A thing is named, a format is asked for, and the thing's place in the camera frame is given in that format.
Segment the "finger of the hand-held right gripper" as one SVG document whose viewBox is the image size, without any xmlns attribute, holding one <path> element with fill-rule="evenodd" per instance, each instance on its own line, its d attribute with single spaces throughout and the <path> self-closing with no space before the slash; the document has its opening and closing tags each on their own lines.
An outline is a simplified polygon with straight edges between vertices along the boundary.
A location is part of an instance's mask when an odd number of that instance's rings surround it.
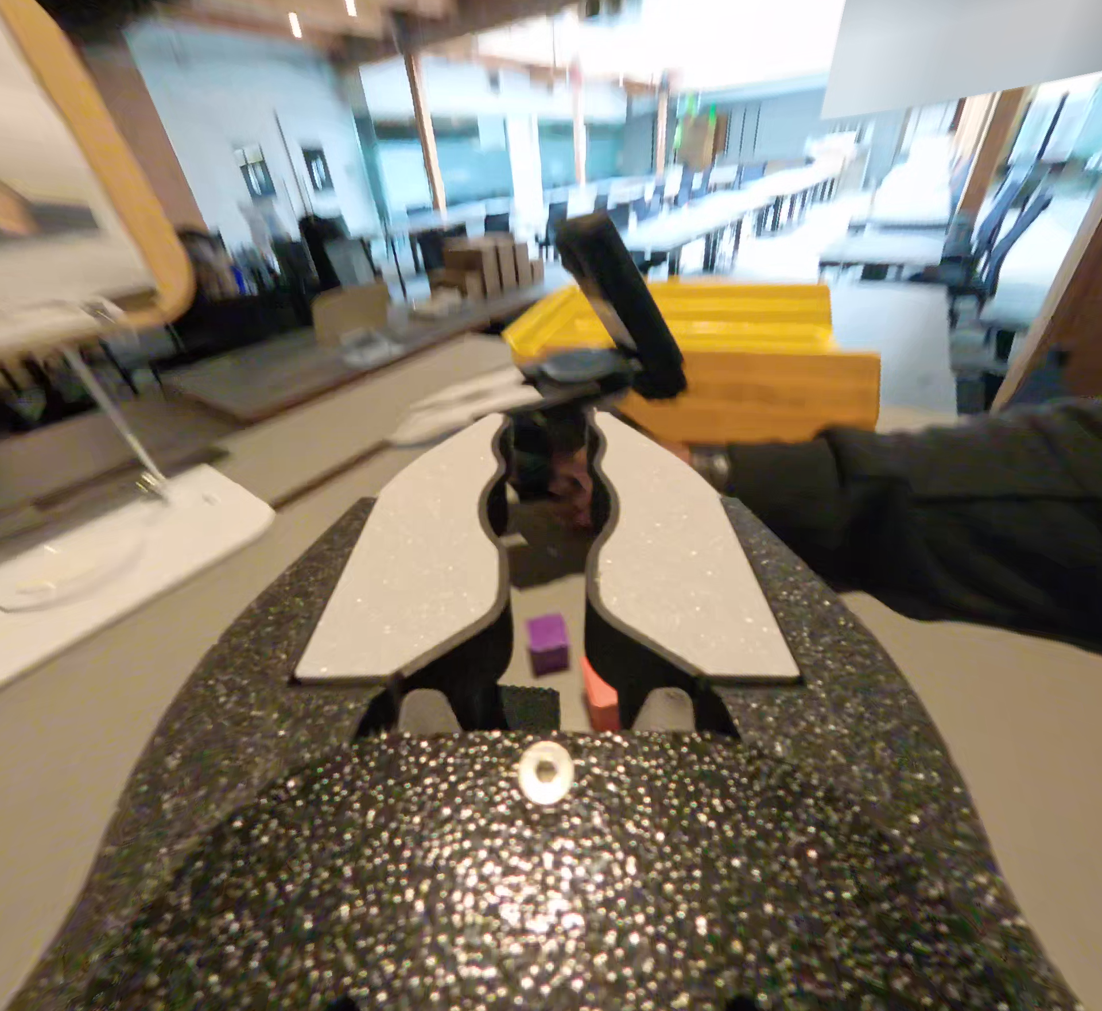
<svg viewBox="0 0 1102 1011">
<path fill-rule="evenodd" d="M 395 426 L 392 444 L 425 444 L 491 413 L 538 405 L 543 396 L 516 367 L 484 373 L 449 385 L 411 406 Z"/>
</svg>

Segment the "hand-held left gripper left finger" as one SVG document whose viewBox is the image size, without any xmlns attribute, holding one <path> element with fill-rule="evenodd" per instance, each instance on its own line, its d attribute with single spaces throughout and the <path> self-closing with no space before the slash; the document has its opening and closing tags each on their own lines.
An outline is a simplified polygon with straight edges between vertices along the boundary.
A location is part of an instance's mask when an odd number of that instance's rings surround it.
<svg viewBox="0 0 1102 1011">
<path fill-rule="evenodd" d="M 375 499 L 294 680 L 382 685 L 488 630 L 508 603 L 508 419 L 415 458 Z"/>
</svg>

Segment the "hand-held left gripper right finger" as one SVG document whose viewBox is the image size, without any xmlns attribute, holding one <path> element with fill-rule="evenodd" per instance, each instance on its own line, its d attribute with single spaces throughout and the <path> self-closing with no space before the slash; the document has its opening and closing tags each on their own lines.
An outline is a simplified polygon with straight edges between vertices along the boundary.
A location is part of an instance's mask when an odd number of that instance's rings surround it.
<svg viewBox="0 0 1102 1011">
<path fill-rule="evenodd" d="M 614 630 L 691 678 L 793 685 L 800 668 L 719 493 L 608 412 L 591 419 L 594 490 L 611 510 L 587 568 Z"/>
</svg>

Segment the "red-orange wooden cube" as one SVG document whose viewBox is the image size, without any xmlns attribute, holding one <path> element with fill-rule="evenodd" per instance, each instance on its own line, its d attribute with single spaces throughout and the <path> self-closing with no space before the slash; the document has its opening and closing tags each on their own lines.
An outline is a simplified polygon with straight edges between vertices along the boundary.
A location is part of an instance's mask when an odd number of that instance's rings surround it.
<svg viewBox="0 0 1102 1011">
<path fill-rule="evenodd" d="M 583 700 L 592 731 L 608 733 L 622 728 L 616 690 L 593 668 L 586 656 L 580 662 Z"/>
</svg>

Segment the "purple wooden cube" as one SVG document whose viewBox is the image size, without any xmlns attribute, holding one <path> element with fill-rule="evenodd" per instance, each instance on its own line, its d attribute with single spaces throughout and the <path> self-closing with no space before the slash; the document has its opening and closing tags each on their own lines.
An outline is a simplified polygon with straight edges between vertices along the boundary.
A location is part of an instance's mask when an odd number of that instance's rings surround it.
<svg viewBox="0 0 1102 1011">
<path fill-rule="evenodd" d="M 545 677 L 566 673 L 571 665 L 571 638 L 560 613 L 540 614 L 526 621 L 527 652 L 531 673 Z"/>
</svg>

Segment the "person's right forearm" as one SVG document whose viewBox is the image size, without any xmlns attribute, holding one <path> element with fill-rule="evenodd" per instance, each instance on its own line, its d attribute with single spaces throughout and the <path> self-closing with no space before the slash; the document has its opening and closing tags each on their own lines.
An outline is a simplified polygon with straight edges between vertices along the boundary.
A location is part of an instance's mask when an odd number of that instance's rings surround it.
<svg viewBox="0 0 1102 1011">
<path fill-rule="evenodd" d="M 1100 653 L 1099 398 L 726 452 L 723 493 L 834 589 Z"/>
</svg>

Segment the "person's right hand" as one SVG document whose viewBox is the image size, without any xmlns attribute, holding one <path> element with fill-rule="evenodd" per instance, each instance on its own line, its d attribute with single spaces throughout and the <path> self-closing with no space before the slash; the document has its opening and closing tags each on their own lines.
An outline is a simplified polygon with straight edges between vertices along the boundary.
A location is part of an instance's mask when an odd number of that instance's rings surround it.
<svg viewBox="0 0 1102 1011">
<path fill-rule="evenodd" d="M 593 527 L 593 478 L 585 462 L 576 458 L 562 460 L 553 469 L 549 493 L 560 519 L 580 533 L 588 533 Z"/>
</svg>

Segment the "row of brown boxes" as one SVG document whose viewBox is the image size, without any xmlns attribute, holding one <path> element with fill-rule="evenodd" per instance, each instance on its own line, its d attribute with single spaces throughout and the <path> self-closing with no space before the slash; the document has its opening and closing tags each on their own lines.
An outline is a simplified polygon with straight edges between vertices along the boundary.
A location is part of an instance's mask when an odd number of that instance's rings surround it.
<svg viewBox="0 0 1102 1011">
<path fill-rule="evenodd" d="M 544 284 L 544 260 L 508 234 L 449 237 L 433 279 L 466 299 L 496 299 Z"/>
</svg>

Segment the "yellow plastic bin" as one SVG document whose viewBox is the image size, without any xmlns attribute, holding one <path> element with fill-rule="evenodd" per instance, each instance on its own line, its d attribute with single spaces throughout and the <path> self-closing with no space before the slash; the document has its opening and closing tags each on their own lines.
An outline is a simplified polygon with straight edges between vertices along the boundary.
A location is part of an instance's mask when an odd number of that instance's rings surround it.
<svg viewBox="0 0 1102 1011">
<path fill-rule="evenodd" d="M 715 278 L 646 286 L 683 355 L 687 391 L 670 400 L 617 399 L 628 423 L 706 447 L 877 427 L 880 357 L 839 346 L 827 286 Z"/>
</svg>

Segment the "row of office desks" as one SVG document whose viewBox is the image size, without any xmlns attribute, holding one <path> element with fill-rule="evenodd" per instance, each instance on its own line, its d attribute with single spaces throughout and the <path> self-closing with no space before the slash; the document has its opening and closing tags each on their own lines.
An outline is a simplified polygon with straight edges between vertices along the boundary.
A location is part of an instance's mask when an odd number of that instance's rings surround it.
<svg viewBox="0 0 1102 1011">
<path fill-rule="evenodd" d="M 646 219 L 628 213 L 627 219 L 614 224 L 642 275 L 663 267 L 669 279 L 677 279 L 684 248 L 696 243 L 704 247 L 704 275 L 713 275 L 724 239 L 730 239 L 733 255 L 738 254 L 746 221 L 758 234 L 801 218 L 815 202 L 832 196 L 853 158 L 852 151 L 830 152 L 804 166 L 760 178 L 746 189 L 709 192 Z"/>
</svg>

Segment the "white folding stand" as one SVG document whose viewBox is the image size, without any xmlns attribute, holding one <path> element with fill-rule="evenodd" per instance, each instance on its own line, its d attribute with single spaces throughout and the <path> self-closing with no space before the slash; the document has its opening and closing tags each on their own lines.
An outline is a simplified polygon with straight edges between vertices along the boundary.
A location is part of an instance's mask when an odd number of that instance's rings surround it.
<svg viewBox="0 0 1102 1011">
<path fill-rule="evenodd" d="M 125 504 L 2 552 L 3 687 L 222 563 L 274 520 L 264 501 L 208 464 L 164 474 L 78 351 L 104 321 L 73 303 L 2 313 L 2 356 L 60 352 L 139 463 Z"/>
</svg>

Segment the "group of black office chairs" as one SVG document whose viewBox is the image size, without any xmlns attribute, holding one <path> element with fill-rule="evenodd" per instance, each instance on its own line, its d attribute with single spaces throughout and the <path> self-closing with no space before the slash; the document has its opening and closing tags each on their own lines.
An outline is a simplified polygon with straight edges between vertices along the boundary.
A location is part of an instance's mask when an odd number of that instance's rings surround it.
<svg viewBox="0 0 1102 1011">
<path fill-rule="evenodd" d="M 948 297 L 948 325 L 960 321 L 960 308 L 971 302 L 979 313 L 1000 287 L 1012 247 L 1020 241 L 1054 201 L 1048 187 L 1049 172 L 1036 164 L 1012 166 L 1000 186 L 985 218 L 966 241 L 946 241 L 941 260 L 923 276 L 942 287 Z"/>
</svg>

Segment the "wooden-framed instruction board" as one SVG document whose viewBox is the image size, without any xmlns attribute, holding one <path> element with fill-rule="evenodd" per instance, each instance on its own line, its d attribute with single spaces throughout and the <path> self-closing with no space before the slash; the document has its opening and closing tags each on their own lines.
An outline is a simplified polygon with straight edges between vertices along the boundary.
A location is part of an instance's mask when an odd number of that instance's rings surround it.
<svg viewBox="0 0 1102 1011">
<path fill-rule="evenodd" d="M 192 266 L 78 51 L 36 0 L 1 0 L 2 359 L 156 329 Z"/>
</svg>

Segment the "wooden door frame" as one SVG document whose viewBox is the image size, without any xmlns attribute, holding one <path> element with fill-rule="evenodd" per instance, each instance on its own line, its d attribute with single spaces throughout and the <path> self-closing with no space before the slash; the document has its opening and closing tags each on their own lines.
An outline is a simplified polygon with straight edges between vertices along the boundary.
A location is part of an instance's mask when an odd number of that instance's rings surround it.
<svg viewBox="0 0 1102 1011">
<path fill-rule="evenodd" d="M 1065 390 L 1079 398 L 1101 394 L 1101 192 L 1092 198 L 1039 315 L 1012 362 L 993 409 L 1024 401 L 1027 379 L 1057 361 Z"/>
</svg>

